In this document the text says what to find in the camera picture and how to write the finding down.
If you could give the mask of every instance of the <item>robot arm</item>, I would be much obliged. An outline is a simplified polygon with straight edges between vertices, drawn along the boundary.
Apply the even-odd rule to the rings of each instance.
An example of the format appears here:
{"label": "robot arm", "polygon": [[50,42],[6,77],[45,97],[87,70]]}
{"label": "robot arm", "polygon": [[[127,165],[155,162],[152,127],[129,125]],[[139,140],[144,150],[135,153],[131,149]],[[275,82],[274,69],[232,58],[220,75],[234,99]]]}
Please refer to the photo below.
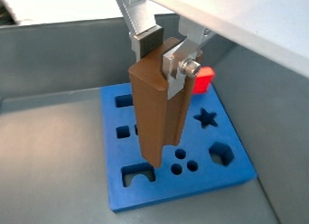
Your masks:
{"label": "robot arm", "polygon": [[163,28],[155,24],[147,0],[117,0],[129,28],[136,64],[129,68],[141,156],[153,167],[161,163],[163,145],[178,145],[199,72],[200,47],[214,35],[198,23],[180,17],[183,42],[163,42]]}

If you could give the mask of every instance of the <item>blue foam board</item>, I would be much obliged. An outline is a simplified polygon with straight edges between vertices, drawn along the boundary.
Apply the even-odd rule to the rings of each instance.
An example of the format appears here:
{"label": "blue foam board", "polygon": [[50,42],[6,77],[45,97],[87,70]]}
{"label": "blue foam board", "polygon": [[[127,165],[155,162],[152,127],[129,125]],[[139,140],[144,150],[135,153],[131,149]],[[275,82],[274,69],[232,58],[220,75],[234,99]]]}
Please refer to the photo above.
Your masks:
{"label": "blue foam board", "polygon": [[129,84],[101,88],[101,108],[108,202],[113,212],[212,191],[256,177],[212,87],[191,97],[179,146],[164,146],[157,169],[140,155]]}

